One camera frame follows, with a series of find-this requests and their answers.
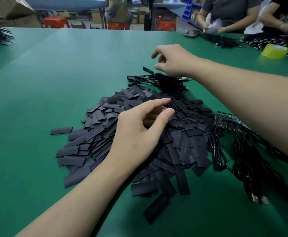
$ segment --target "smartphone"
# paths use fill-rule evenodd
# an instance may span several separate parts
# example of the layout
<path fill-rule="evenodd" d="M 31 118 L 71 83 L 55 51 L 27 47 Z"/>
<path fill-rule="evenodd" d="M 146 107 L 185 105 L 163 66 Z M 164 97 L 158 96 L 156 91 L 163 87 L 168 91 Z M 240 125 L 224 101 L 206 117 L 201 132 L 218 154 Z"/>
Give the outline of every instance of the smartphone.
<path fill-rule="evenodd" d="M 195 38 L 195 37 L 197 37 L 200 33 L 202 33 L 201 30 L 190 30 L 190 31 L 186 32 L 183 36 L 184 36 L 184 37 Z"/>

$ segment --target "fingernail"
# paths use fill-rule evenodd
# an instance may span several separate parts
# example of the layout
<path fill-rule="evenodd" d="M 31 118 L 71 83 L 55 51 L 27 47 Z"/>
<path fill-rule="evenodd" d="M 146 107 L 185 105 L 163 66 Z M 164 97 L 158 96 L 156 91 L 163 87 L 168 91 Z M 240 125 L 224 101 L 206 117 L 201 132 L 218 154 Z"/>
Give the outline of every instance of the fingernail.
<path fill-rule="evenodd" d="M 174 109 L 171 109 L 169 108 L 166 112 L 166 114 L 169 116 L 169 117 L 172 117 L 172 115 L 175 113 L 175 110 Z"/>

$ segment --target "adhesive tape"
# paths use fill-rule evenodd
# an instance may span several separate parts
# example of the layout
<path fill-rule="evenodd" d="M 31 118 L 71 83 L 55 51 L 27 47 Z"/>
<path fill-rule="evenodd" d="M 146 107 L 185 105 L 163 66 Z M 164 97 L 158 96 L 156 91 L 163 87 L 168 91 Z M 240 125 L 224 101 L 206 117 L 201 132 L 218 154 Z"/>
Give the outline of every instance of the adhesive tape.
<path fill-rule="evenodd" d="M 262 52 L 263 56 L 271 59 L 282 59 L 288 54 L 288 47 L 268 44 Z"/>

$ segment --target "blue table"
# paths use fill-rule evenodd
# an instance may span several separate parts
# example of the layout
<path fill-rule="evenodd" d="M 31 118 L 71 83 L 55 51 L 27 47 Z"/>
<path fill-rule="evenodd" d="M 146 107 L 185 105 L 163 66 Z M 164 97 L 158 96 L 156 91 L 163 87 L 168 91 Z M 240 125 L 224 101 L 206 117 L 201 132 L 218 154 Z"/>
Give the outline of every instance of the blue table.
<path fill-rule="evenodd" d="M 102 21 L 102 28 L 104 29 L 103 24 L 103 14 L 104 8 L 108 5 L 104 0 L 25 0 L 35 11 L 85 11 L 91 9 L 99 9 Z M 153 6 L 156 7 L 165 7 L 168 10 L 172 11 L 176 15 L 182 17 L 186 4 L 181 2 L 169 3 L 164 1 L 163 3 L 154 3 Z M 129 7 L 145 7 L 140 2 L 134 2 Z"/>

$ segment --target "workbench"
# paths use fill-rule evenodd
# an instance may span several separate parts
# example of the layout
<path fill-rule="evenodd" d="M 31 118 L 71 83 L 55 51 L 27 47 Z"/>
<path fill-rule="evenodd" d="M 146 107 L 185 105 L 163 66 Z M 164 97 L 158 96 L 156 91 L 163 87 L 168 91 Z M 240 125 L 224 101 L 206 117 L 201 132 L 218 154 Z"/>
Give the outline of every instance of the workbench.
<path fill-rule="evenodd" d="M 144 75 L 143 66 L 154 69 L 157 60 L 150 56 L 157 45 L 178 43 L 222 64 L 288 76 L 288 57 L 271 60 L 251 47 L 222 49 L 178 32 L 11 30 L 13 43 L 0 46 L 0 237 L 14 236 L 72 189 L 64 188 L 68 170 L 58 167 L 55 158 L 67 134 L 51 136 L 51 129 L 82 127 L 86 109 L 126 88 L 127 75 Z M 229 113 L 197 82 L 187 86 L 190 98 L 202 99 L 213 112 Z M 288 166 L 269 161 L 288 183 Z M 248 200 L 243 184 L 227 170 L 210 167 L 198 177 L 187 169 L 186 175 L 191 194 L 175 195 L 153 225 L 143 211 L 160 191 L 151 198 L 132 197 L 128 185 L 114 197 L 93 235 L 288 236 L 288 202 L 278 195 L 268 194 L 269 205 L 261 206 Z M 171 181 L 177 188 L 176 178 Z"/>
<path fill-rule="evenodd" d="M 91 9 L 99 9 L 101 15 L 102 29 L 106 29 L 106 20 L 104 17 L 107 3 L 104 0 L 25 0 L 35 11 L 86 11 Z M 182 2 L 169 3 L 154 3 L 153 7 L 164 7 L 176 15 L 182 17 L 186 10 L 187 4 Z M 128 7 L 145 7 L 141 2 L 133 2 Z"/>

